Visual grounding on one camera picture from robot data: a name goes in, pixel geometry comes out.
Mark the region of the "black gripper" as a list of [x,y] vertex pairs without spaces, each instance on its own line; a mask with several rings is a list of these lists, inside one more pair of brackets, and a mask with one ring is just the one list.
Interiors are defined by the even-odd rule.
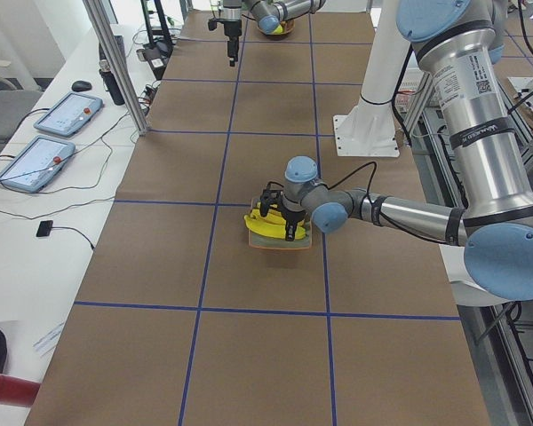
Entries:
[[282,217],[286,221],[285,240],[294,241],[296,238],[298,222],[305,219],[306,211],[297,203],[283,202],[281,205],[281,213],[282,213]]
[[239,61],[239,37],[241,36],[241,21],[226,20],[224,22],[224,34],[228,38],[227,57],[229,60],[229,66],[234,67]]

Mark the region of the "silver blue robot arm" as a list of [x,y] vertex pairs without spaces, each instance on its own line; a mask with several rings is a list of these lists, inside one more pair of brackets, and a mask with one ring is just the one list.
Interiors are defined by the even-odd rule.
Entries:
[[324,0],[297,1],[219,1],[218,15],[209,20],[212,29],[221,23],[227,37],[227,57],[229,66],[234,67],[239,60],[239,40],[242,35],[243,4],[246,11],[256,21],[259,29],[271,35],[283,21],[294,20],[306,14],[314,14],[324,5]]
[[358,219],[463,250],[457,299],[466,305],[533,300],[533,190],[494,65],[504,49],[503,1],[387,1],[357,105],[335,117],[338,152],[370,167],[394,155],[396,92],[411,59],[423,74],[417,103],[441,115],[426,135],[438,202],[328,185],[314,160],[292,158],[279,199],[285,218],[310,217],[324,233]]

